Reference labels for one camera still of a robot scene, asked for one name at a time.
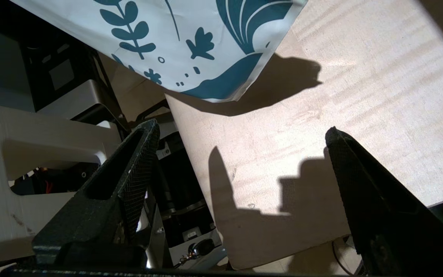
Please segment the black cable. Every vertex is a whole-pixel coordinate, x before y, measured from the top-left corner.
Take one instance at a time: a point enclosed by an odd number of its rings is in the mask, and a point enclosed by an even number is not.
[[[340,265],[340,267],[350,276],[353,276],[353,273],[351,273],[348,269],[346,269],[340,262],[340,260],[338,259],[338,256],[336,255],[336,249],[334,249],[334,241],[331,242],[331,247],[333,249],[333,255],[334,258],[336,259],[336,261],[338,262],[338,265]]]

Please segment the white paper with blue print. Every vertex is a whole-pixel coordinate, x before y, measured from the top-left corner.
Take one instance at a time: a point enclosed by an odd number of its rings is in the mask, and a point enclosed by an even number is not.
[[[12,0],[165,88],[239,100],[306,0]]]

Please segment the wooden surface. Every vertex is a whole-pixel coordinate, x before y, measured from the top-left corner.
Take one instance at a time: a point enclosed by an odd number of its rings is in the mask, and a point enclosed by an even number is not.
[[[349,232],[332,126],[443,202],[443,2],[311,0],[239,102],[167,99],[234,268]]]
[[[32,255],[32,238],[74,195],[16,195],[8,181],[36,167],[102,164],[120,142],[115,126],[0,107],[0,261]]]

